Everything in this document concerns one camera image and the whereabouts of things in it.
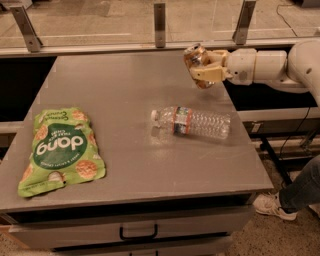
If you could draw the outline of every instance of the black wall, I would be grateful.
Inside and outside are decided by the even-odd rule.
[[[224,81],[236,110],[262,110],[316,107],[312,95],[277,91],[265,84],[234,85]]]
[[[56,57],[0,59],[0,121],[22,121]]]

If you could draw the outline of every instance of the snack bag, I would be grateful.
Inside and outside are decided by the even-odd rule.
[[[88,117],[78,108],[43,110],[34,120],[30,164],[18,186],[21,197],[105,176]]]

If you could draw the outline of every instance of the plastic water bottle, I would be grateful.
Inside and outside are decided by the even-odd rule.
[[[153,110],[151,120],[159,128],[176,134],[190,134],[226,139],[230,132],[230,116],[186,107],[166,107]]]

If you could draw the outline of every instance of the bottle label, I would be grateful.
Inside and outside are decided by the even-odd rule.
[[[188,134],[192,110],[190,108],[177,107],[173,117],[173,133]]]

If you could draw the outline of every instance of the person's leg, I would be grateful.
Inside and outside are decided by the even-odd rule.
[[[320,203],[320,156],[310,160],[288,187],[275,195],[259,195],[253,205],[260,214],[294,220],[297,211],[314,203]]]
[[[288,213],[320,203],[320,156],[310,160],[294,182],[279,191],[279,200]]]

